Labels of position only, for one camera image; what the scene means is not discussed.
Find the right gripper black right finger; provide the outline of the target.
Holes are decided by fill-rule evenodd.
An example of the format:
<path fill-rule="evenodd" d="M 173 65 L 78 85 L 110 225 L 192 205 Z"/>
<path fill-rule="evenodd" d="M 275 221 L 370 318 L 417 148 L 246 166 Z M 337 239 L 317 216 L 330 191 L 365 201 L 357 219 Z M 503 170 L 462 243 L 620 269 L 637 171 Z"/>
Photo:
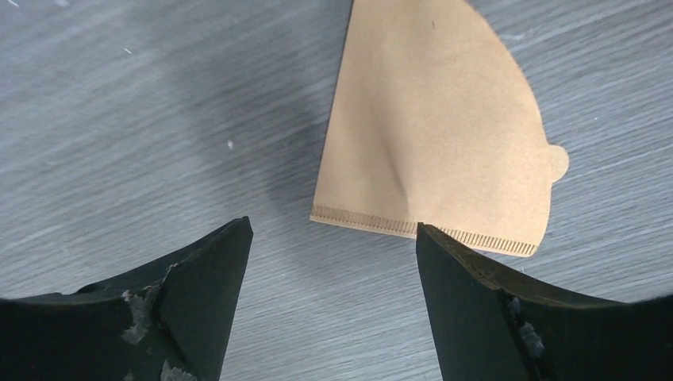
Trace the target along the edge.
<path fill-rule="evenodd" d="M 445 380 L 669 380 L 672 298 L 576 293 L 420 224 L 417 266 Z"/>

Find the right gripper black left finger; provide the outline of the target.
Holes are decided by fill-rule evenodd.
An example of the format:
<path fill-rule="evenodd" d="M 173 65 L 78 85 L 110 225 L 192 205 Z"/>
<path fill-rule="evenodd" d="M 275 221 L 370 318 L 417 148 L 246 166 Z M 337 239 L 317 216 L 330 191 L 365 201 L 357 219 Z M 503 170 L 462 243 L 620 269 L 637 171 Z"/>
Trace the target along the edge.
<path fill-rule="evenodd" d="M 219 379 L 252 238 L 241 217 L 75 293 L 3 299 L 2 379 Z"/>

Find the brown paper coffee filter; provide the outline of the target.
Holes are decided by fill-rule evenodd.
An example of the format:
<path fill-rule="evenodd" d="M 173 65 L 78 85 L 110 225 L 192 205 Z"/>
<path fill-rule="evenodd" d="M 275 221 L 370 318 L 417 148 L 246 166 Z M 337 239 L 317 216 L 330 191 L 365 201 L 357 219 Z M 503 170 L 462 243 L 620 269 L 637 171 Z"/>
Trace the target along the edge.
<path fill-rule="evenodd" d="M 399 237 L 424 223 L 531 256 L 568 167 L 516 60 L 470 4 L 353 2 L 312 221 Z"/>

